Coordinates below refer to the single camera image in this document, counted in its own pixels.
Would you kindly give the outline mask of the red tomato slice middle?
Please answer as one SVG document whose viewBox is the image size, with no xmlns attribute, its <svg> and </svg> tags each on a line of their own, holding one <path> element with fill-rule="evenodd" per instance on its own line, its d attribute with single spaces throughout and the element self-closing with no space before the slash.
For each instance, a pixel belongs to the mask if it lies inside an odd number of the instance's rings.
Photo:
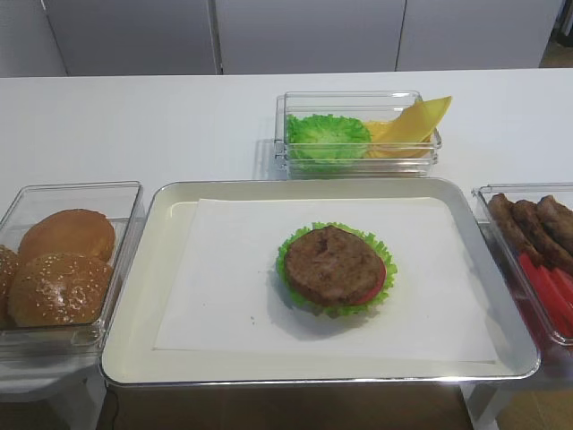
<svg viewBox="0 0 573 430">
<path fill-rule="evenodd" d="M 561 316 L 568 323 L 572 323 L 572 294 L 565 296 L 561 294 L 560 289 L 552 278 L 552 270 L 549 270 L 545 266 L 539 268 L 541 278 L 546 285 L 545 290 L 551 303 L 560 312 Z"/>
</svg>

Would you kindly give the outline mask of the yellow cheese slice upright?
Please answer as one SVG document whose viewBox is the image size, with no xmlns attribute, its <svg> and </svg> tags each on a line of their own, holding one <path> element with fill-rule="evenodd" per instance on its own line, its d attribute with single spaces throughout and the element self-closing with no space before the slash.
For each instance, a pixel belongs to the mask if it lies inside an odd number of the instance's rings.
<svg viewBox="0 0 573 430">
<path fill-rule="evenodd" d="M 432 133 L 449 109 L 452 97 L 416 101 L 404 109 L 399 117 L 392 120 L 397 129 L 398 150 L 394 159 L 421 158 L 429 150 L 423 147 L 429 143 Z"/>
</svg>

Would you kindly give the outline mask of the white parchment paper sheet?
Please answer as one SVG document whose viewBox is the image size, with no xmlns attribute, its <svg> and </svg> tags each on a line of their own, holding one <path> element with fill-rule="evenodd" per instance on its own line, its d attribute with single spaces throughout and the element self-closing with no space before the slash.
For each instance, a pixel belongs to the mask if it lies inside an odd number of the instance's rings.
<svg viewBox="0 0 573 430">
<path fill-rule="evenodd" d="M 398 272 L 381 305 L 331 318 L 291 301 L 278 249 L 314 222 L 372 233 L 388 247 Z M 435 198 L 202 200 L 155 346 L 490 361 L 496 351 L 480 286 L 449 208 Z"/>
</svg>

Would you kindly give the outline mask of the clear container patties and tomato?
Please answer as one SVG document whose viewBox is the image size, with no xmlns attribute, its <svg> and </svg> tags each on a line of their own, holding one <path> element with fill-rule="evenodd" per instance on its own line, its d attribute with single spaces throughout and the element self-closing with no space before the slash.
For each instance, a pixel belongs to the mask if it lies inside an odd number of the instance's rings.
<svg viewBox="0 0 573 430">
<path fill-rule="evenodd" d="M 516 254 L 509 245 L 489 212 L 488 202 L 495 194 L 500 193 L 505 194 L 513 203 L 527 200 L 535 204 L 544 196 L 552 195 L 556 201 L 572 210 L 572 184 L 487 185 L 473 191 L 481 213 L 479 220 L 482 222 L 483 232 L 492 244 L 494 260 L 504 272 L 510 294 L 520 308 L 520 313 L 525 320 L 538 323 L 538 331 L 546 338 L 566 348 L 572 348 L 572 338 L 563 338 L 554 330 L 548 314 L 521 267 L 518 259 L 520 254 Z"/>
</svg>

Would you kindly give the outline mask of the brown patty left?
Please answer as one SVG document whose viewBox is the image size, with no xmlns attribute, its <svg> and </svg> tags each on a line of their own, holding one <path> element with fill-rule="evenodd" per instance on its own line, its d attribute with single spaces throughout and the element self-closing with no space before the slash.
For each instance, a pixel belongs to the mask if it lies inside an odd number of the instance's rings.
<svg viewBox="0 0 573 430">
<path fill-rule="evenodd" d="M 497 193 L 488 202 L 488 209 L 500 232 L 515 253 L 526 254 L 533 265 L 538 267 L 544 263 L 544 258 L 514 220 L 511 212 L 513 205 L 514 203 L 504 193 Z"/>
</svg>

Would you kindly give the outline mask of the sesame bun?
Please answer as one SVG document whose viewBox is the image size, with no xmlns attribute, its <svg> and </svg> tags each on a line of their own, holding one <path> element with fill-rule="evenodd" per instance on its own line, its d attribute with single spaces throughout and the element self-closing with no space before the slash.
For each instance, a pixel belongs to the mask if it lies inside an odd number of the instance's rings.
<svg viewBox="0 0 573 430">
<path fill-rule="evenodd" d="M 36 257 L 16 273 L 8 314 L 19 327 L 93 323 L 113 274 L 100 259 L 72 253 Z"/>
<path fill-rule="evenodd" d="M 8 325 L 8 299 L 10 288 L 13 284 L 14 276 L 19 270 L 19 257 L 8 247 L 1 245 L 0 257 L 0 311 L 1 311 L 1 327 L 4 328 Z"/>
</svg>

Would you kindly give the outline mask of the sesame bun in container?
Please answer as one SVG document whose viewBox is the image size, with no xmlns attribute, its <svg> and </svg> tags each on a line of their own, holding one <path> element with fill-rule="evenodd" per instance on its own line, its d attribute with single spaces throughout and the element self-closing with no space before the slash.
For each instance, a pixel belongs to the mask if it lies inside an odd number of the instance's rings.
<svg viewBox="0 0 573 430">
<path fill-rule="evenodd" d="M 16 273 L 8 314 L 19 327 L 93 323 L 113 274 L 100 259 L 72 253 L 36 257 Z"/>
</svg>

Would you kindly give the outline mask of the clear container lettuce and cheese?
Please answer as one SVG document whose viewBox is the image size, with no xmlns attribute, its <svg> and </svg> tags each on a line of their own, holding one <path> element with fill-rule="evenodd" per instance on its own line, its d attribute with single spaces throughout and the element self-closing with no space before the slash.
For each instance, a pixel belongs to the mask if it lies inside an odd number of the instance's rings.
<svg viewBox="0 0 573 430">
<path fill-rule="evenodd" d="M 441 137 L 438 131 L 423 147 L 429 151 L 421 158 L 360 159 L 334 162 L 304 161 L 288 155 L 287 118 L 313 114 L 348 116 L 368 121 L 388 122 L 416 101 L 422 101 L 416 91 L 289 91 L 277 99 L 274 151 L 276 164 L 291 179 L 347 178 L 383 176 L 427 176 L 438 161 Z"/>
</svg>

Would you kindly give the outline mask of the green lettuce in container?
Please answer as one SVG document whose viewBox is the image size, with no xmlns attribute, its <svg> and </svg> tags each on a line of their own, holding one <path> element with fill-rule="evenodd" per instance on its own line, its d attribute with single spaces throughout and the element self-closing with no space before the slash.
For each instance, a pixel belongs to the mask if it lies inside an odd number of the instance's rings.
<svg viewBox="0 0 573 430">
<path fill-rule="evenodd" d="M 287 118 L 286 143 L 291 159 L 319 162 L 360 159 L 371 142 L 367 127 L 353 117 L 313 114 Z"/>
</svg>

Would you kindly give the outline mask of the plain brown bun bottom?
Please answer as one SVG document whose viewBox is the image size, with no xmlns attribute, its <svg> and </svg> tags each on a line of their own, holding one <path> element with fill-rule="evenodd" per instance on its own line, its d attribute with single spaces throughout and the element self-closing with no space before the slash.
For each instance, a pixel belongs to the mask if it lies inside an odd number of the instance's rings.
<svg viewBox="0 0 573 430">
<path fill-rule="evenodd" d="M 115 230 L 97 211 L 72 209 L 56 212 L 31 227 L 18 254 L 22 262 L 44 254 L 72 253 L 108 262 L 115 247 Z"/>
</svg>

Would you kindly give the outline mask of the green lettuce leaf under patty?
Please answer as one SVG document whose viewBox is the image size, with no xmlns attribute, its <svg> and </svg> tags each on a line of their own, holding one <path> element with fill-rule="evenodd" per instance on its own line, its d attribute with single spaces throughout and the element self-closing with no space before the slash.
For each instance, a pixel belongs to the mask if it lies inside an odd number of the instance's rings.
<svg viewBox="0 0 573 430">
<path fill-rule="evenodd" d="M 373 313 L 398 275 L 383 241 L 339 222 L 297 229 L 279 247 L 276 269 L 297 306 L 331 318 Z"/>
</svg>

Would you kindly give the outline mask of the clear container with buns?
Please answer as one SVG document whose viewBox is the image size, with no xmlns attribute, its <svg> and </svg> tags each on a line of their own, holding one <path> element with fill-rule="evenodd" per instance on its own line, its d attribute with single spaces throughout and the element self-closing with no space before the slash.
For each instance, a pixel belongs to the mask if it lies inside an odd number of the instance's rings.
<svg viewBox="0 0 573 430">
<path fill-rule="evenodd" d="M 44 218 L 64 210 L 85 209 L 104 214 L 115 230 L 108 262 L 113 269 L 99 317 L 92 323 L 19 327 L 9 317 L 1 327 L 4 357 L 79 354 L 101 349 L 145 221 L 142 187 L 137 182 L 31 185 L 22 188 L 1 219 L 1 245 L 18 254 L 26 232 Z"/>
</svg>

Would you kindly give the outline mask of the brown burger patty on tray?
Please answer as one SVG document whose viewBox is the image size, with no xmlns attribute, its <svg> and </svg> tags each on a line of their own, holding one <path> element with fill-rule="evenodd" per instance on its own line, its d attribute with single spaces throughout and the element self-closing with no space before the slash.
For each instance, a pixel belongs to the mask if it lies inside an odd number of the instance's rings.
<svg viewBox="0 0 573 430">
<path fill-rule="evenodd" d="M 322 307 L 345 307 L 374 287 L 380 259 L 364 239 L 328 225 L 295 239 L 282 262 L 295 293 Z"/>
</svg>

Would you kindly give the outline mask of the sesame bun top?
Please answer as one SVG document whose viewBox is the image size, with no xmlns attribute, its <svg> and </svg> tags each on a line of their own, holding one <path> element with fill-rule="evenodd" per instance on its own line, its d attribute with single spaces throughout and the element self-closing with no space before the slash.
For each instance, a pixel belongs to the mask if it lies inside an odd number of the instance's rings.
<svg viewBox="0 0 573 430">
<path fill-rule="evenodd" d="M 4 328 L 8 325 L 8 299 L 10 288 L 13 284 L 14 276 L 19 270 L 19 257 L 8 247 L 1 245 L 0 257 L 0 311 L 1 311 L 1 327 Z"/>
</svg>

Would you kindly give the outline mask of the red tomato slice under patty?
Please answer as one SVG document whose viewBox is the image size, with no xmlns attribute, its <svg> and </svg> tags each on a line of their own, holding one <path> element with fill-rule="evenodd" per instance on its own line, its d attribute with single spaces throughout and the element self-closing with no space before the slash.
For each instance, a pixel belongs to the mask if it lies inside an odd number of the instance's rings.
<svg viewBox="0 0 573 430">
<path fill-rule="evenodd" d="M 350 305 L 367 304 L 367 303 L 373 301 L 373 299 L 382 291 L 384 282 L 386 280 L 386 275 L 387 275 L 386 266 L 385 266 L 385 263 L 382 259 L 380 259 L 380 268 L 381 268 L 380 276 L 379 276 L 377 282 L 375 283 L 374 287 L 372 289 L 370 289 L 367 293 L 362 295 L 361 297 L 357 298 L 356 300 L 351 301 L 349 303 Z"/>
</svg>

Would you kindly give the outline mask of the yellow cheese slice flat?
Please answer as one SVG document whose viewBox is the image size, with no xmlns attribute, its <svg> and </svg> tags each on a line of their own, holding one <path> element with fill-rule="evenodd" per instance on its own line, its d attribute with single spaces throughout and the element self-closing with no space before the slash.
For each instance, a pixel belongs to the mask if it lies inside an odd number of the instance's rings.
<svg viewBox="0 0 573 430">
<path fill-rule="evenodd" d="M 364 125 L 371 136 L 371 143 L 365 152 L 366 158 L 394 159 L 398 156 L 398 150 L 395 149 L 398 135 L 393 121 L 368 121 Z"/>
</svg>

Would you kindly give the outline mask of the silver metal baking tray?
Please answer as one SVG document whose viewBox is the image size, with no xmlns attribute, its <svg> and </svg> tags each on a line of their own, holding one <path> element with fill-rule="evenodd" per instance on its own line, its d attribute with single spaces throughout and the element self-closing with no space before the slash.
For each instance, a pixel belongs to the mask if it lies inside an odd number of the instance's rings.
<svg viewBox="0 0 573 430">
<path fill-rule="evenodd" d="M 287 353 L 158 349 L 155 340 L 202 200 L 258 202 L 431 197 L 449 208 L 481 286 L 496 357 L 490 361 L 325 357 Z M 437 178 L 188 182 L 156 192 L 102 356 L 117 383 L 310 383 L 521 379 L 538 350 L 489 252 L 465 196 Z"/>
</svg>

